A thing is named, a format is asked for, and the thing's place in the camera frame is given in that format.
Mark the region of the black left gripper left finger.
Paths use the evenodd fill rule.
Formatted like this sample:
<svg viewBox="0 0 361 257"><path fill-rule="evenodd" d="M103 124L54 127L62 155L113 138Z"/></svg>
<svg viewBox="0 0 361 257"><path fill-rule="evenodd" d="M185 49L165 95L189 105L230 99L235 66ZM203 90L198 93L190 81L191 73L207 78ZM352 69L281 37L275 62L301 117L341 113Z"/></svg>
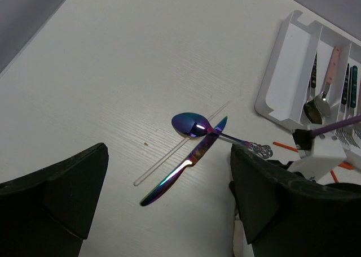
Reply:
<svg viewBox="0 0 361 257"><path fill-rule="evenodd" d="M97 143L70 158L1 183L1 256L78 256L108 168Z"/></svg>

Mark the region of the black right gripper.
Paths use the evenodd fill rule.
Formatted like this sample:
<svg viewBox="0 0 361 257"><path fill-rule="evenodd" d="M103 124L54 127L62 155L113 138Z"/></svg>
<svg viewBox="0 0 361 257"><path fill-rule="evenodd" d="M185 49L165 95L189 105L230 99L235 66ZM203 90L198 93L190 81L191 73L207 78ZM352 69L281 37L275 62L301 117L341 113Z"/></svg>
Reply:
<svg viewBox="0 0 361 257"><path fill-rule="evenodd" d="M333 182L322 185L315 178L306 178L300 171L290 171L290 161L287 164L281 163L279 160L267 161L274 165L280 172L275 175L275 180L280 184L283 191L291 196L301 197L344 197L344 196L360 196L360 185L348 182Z"/></svg>

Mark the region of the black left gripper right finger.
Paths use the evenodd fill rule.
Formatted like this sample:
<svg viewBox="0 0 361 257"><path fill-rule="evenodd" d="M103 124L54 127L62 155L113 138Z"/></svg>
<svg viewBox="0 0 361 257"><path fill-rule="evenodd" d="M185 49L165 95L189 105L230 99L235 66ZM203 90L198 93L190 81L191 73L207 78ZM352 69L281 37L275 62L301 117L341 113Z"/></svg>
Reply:
<svg viewBox="0 0 361 257"><path fill-rule="evenodd" d="M291 196L274 165L239 145L230 165L230 189L255 256L360 255L360 196Z"/></svg>

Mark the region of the teal handle fork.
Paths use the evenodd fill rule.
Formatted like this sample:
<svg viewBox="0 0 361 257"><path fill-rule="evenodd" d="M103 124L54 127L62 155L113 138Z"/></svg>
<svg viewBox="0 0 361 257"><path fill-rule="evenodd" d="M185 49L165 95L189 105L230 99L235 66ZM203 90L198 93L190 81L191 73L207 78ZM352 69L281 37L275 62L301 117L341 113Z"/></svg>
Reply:
<svg viewBox="0 0 361 257"><path fill-rule="evenodd" d="M356 108L356 99L357 99L357 80L358 80L358 68L357 66L350 67L350 74L349 74L349 94L348 94L348 101L347 101L347 118L350 119L354 117L355 108ZM354 138L354 130L353 125L349 125L346 127L347 132L349 134L350 143L359 148L355 138Z"/></svg>

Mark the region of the black handle spoon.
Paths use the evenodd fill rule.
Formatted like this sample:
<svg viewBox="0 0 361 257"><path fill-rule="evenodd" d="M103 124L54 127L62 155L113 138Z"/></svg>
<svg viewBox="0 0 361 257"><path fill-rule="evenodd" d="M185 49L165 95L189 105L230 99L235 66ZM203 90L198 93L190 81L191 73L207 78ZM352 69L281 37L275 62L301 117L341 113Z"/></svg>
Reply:
<svg viewBox="0 0 361 257"><path fill-rule="evenodd" d="M303 111L311 123L322 124L322 116L314 105L314 98L316 92L317 61L318 55L315 54L308 88L309 98L307 102L303 105Z"/></svg>

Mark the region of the pink handle spoon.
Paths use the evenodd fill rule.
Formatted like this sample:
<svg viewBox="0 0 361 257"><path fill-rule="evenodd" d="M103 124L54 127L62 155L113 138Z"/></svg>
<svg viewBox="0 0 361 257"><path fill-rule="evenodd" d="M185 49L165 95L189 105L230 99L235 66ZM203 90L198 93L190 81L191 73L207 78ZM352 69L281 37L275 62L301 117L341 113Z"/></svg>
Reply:
<svg viewBox="0 0 361 257"><path fill-rule="evenodd" d="M330 117L331 115L331 107L327 102L327 95L329 93L333 78L336 75L340 50L341 48L339 46L336 46L333 49L325 74L324 88L322 92L314 98L314 105L322 117Z"/></svg>

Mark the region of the black handle fork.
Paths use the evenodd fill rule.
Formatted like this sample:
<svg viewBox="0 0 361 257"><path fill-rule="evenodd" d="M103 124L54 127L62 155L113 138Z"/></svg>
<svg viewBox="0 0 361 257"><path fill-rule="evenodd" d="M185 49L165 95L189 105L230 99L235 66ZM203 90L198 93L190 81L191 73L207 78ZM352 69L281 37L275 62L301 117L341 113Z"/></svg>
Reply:
<svg viewBox="0 0 361 257"><path fill-rule="evenodd" d="M342 89L341 103L340 103L340 107L339 107L337 121L343 121L345 118L347 95L348 95L348 88L349 88L349 68L350 68L350 66L348 64L347 68L346 68L346 74L345 74L344 85L343 85L343 89ZM348 144L348 142L346 140L346 136L345 136L342 128L337 129L336 134L338 135L338 138L340 139L340 141L342 141L345 144Z"/></svg>

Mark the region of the iridescent rainbow knife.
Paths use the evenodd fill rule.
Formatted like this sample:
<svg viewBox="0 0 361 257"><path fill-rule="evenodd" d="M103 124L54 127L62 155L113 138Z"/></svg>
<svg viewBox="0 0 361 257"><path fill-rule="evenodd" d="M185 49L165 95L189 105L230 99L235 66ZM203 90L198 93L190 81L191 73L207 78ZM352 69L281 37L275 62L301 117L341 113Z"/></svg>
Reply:
<svg viewBox="0 0 361 257"><path fill-rule="evenodd" d="M193 167L205 155L218 137L216 134L203 136L203 139L186 158L140 201L140 205L143 207L147 206L163 196L174 185L186 168Z"/></svg>

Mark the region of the iridescent purple spoon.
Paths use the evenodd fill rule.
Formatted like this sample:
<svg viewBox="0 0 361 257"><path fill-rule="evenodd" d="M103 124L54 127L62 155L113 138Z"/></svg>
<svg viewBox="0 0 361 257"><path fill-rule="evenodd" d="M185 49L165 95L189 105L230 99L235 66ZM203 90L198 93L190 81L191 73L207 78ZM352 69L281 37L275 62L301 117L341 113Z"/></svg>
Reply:
<svg viewBox="0 0 361 257"><path fill-rule="evenodd" d="M273 156L274 153L269 145L260 145L255 142L241 140L224 134L223 130L227 125L227 120L228 117L226 116L213 127L209 120L204 116L194 112L183 112L175 115L171 120L171 124L178 133L187 137L196 138L207 136L209 134L216 134L244 146L263 159L270 159Z"/></svg>

